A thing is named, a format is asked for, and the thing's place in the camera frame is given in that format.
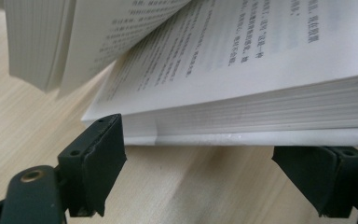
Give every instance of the light wood surface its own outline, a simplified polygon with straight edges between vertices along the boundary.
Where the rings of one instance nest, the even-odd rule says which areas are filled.
[[[100,78],[56,100],[7,74],[0,12],[0,200],[23,169],[57,165],[85,127],[81,115]],[[270,159],[272,147],[127,147],[128,161],[106,201],[105,217],[69,223],[355,223],[318,217]]]

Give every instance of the open book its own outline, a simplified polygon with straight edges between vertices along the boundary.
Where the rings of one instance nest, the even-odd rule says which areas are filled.
[[[126,144],[358,146],[358,1],[5,7],[10,74],[40,89],[71,91],[121,56],[83,120],[121,113]]]

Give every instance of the wooden table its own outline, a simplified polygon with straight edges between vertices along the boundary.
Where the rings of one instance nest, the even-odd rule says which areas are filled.
[[[80,118],[101,79],[56,100],[7,74],[0,12],[0,200],[23,169],[57,165],[85,127]],[[270,158],[272,147],[127,147],[128,161],[106,201],[105,217],[69,223],[355,223],[319,218]]]

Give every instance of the book page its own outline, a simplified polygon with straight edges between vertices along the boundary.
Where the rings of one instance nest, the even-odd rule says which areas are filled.
[[[189,1],[76,1],[62,93],[97,75]]]
[[[117,70],[84,119],[355,77],[358,1],[192,1]]]

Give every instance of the metal rivet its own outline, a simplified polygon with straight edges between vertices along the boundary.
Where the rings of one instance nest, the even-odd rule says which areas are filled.
[[[45,173],[41,170],[33,170],[21,177],[21,182],[29,183],[40,179]]]

